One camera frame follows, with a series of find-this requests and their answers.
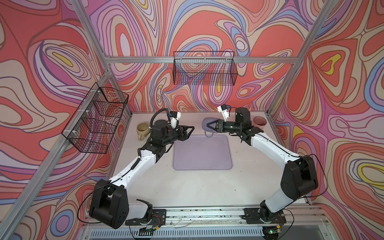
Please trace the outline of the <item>purple mug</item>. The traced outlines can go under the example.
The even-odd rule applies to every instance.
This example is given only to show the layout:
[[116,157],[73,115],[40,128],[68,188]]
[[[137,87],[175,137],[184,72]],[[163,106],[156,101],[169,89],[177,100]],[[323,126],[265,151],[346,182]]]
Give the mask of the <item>purple mug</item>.
[[204,118],[202,121],[202,129],[204,130],[205,136],[211,138],[217,132],[215,125],[218,118]]

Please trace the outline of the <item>beige speckled mug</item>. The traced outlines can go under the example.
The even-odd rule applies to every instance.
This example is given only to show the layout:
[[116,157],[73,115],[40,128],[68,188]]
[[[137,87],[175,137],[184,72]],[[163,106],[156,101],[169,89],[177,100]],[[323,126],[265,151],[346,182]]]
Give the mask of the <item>beige speckled mug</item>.
[[148,123],[140,123],[137,125],[136,131],[138,135],[138,140],[143,141],[150,134],[150,125]]

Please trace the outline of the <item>pink patterned mug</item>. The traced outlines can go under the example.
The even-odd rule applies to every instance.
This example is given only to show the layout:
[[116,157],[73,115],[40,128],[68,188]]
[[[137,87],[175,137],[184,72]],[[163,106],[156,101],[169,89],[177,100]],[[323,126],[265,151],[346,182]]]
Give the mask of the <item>pink patterned mug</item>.
[[263,118],[261,116],[256,116],[256,117],[254,117],[254,123],[255,123],[256,127],[263,130],[268,122],[265,118]]

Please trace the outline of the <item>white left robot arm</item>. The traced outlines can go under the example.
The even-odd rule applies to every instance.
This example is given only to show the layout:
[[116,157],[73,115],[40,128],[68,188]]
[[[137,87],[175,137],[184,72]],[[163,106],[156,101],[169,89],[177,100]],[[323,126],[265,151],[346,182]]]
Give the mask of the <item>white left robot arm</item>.
[[150,120],[150,134],[138,149],[137,157],[109,180],[100,180],[92,192],[89,216],[113,229],[126,221],[151,223],[155,218],[151,203],[137,199],[130,203],[129,189],[140,177],[168,153],[177,141],[186,141],[193,126],[180,125],[181,113],[166,108],[157,111]]

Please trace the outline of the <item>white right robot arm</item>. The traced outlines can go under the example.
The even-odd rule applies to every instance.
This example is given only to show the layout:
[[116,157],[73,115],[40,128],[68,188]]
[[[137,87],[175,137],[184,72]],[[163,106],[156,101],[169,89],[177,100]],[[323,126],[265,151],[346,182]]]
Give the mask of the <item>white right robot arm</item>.
[[222,119],[206,122],[203,126],[214,133],[228,133],[242,142],[263,152],[283,170],[280,188],[260,203],[257,216],[263,223],[270,223],[283,209],[319,187],[315,161],[311,156],[301,156],[272,140],[261,128],[254,126],[247,108],[235,110],[235,120],[229,121],[231,107],[218,107]]

